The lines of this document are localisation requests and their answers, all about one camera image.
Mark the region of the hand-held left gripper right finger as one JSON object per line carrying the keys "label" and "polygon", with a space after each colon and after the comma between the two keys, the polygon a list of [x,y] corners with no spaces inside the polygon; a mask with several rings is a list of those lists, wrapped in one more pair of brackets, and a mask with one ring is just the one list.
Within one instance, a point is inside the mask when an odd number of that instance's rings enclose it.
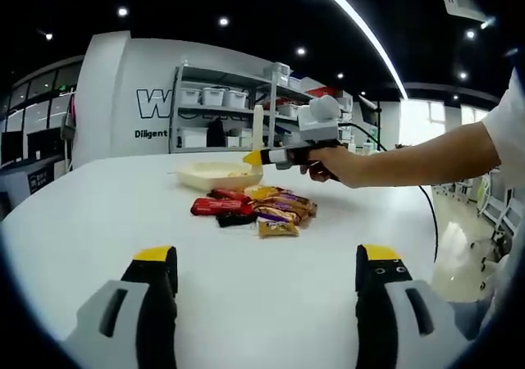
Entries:
{"label": "hand-held left gripper right finger", "polygon": [[457,308],[389,247],[357,247],[355,292],[357,368],[449,368],[473,344]]}

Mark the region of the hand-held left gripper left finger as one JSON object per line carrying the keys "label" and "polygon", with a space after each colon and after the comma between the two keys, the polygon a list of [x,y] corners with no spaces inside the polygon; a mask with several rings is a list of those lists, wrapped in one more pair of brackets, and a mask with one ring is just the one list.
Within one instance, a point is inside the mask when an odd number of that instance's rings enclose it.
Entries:
{"label": "hand-held left gripper left finger", "polygon": [[177,292],[176,248],[140,251],[78,309],[64,350],[82,368],[175,368]]}

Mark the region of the person's right hand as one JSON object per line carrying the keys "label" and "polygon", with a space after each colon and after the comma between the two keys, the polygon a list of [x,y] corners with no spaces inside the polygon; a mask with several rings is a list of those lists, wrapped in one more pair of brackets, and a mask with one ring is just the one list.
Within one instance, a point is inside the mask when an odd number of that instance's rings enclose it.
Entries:
{"label": "person's right hand", "polygon": [[358,157],[343,146],[313,149],[308,155],[308,164],[299,167],[302,175],[319,183],[336,180],[350,187],[358,187]]}

